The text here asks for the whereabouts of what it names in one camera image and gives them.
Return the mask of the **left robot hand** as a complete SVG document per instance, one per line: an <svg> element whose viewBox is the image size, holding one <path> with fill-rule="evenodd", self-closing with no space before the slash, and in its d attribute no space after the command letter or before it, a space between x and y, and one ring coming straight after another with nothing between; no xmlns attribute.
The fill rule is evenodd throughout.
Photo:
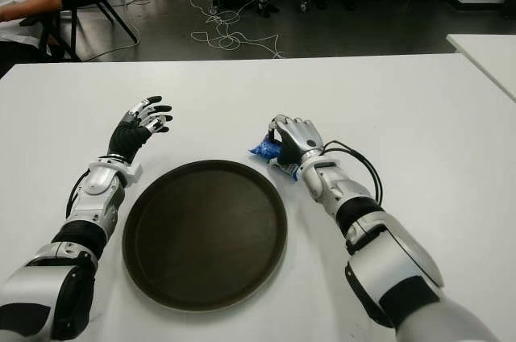
<svg viewBox="0 0 516 342"><path fill-rule="evenodd" d="M161 96L144 98L119 121L108 145L108 156L116 156L131 164L137 152L153 134L169 131L173 120L172 107L161 103Z"/></svg>

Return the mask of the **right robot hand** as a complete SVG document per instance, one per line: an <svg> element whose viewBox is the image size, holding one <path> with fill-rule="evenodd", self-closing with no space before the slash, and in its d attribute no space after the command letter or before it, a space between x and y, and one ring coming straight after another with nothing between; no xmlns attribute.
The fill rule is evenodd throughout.
<svg viewBox="0 0 516 342"><path fill-rule="evenodd" d="M277 162L280 165L300 165L306 156L320 154L323 140L318 130L308 119L277 115L268 125L269 137L274 132L281 137L281 149Z"/></svg>

